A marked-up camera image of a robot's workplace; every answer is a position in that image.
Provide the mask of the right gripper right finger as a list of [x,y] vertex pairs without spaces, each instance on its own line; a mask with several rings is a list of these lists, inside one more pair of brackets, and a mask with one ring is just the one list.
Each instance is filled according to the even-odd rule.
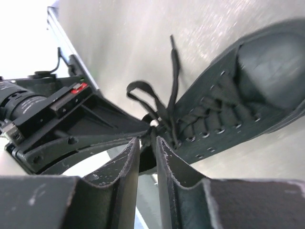
[[305,184],[289,179],[211,179],[156,139],[164,229],[302,229]]

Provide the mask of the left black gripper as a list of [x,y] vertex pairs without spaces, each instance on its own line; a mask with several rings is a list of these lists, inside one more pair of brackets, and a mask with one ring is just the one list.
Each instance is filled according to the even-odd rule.
[[7,151],[27,174],[57,175],[82,160],[148,132],[140,121],[92,93],[86,83],[49,97],[4,84]]

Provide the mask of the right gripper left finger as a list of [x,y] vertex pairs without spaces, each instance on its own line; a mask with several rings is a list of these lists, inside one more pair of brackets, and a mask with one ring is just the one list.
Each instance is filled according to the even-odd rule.
[[2,176],[3,229],[132,229],[140,143],[132,139],[116,157],[85,177]]

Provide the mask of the black sneaker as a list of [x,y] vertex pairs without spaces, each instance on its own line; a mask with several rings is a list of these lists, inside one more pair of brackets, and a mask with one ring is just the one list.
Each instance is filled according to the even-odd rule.
[[177,98],[181,72],[172,42],[172,92],[164,104],[144,81],[128,85],[151,96],[143,120],[157,121],[142,137],[140,167],[155,167],[155,139],[165,139],[187,163],[194,163],[263,134],[305,114],[305,20],[277,22],[245,35],[219,54]]

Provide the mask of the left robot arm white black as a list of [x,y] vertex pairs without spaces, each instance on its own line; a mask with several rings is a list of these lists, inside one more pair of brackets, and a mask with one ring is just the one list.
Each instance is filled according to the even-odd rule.
[[0,132],[28,174],[62,174],[95,154],[145,135],[149,125],[101,96],[80,77],[0,83]]

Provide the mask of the aluminium frame rail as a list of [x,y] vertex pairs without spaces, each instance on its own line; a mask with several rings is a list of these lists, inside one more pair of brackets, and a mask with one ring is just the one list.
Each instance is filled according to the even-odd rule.
[[78,55],[76,49],[69,40],[64,29],[59,22],[59,1],[47,7],[48,28],[54,34],[58,46],[61,49],[61,56],[68,68],[70,77],[79,77],[82,81],[89,84],[98,94],[101,94],[99,86],[93,79],[84,62]]

